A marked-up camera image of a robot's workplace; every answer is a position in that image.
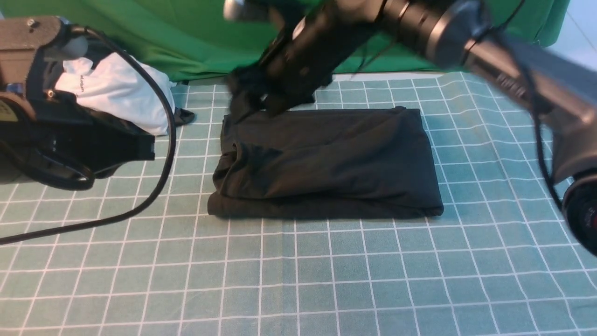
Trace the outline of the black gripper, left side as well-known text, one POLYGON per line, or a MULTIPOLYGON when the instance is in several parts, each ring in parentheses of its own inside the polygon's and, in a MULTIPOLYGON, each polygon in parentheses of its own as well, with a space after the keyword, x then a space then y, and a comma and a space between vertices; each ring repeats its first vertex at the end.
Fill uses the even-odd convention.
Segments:
POLYGON ((83 191, 136 161, 155 159, 155 137, 110 113, 83 108, 73 94, 1 94, 2 185, 38 182, 83 191))

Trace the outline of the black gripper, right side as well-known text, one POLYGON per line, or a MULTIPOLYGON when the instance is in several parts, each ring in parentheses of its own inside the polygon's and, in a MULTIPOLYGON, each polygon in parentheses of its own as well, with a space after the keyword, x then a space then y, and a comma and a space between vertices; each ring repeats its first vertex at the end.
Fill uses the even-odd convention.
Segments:
POLYGON ((336 68, 377 32, 384 6, 383 0, 321 2, 297 23, 264 68, 241 66, 226 75, 232 122, 311 104, 336 68))

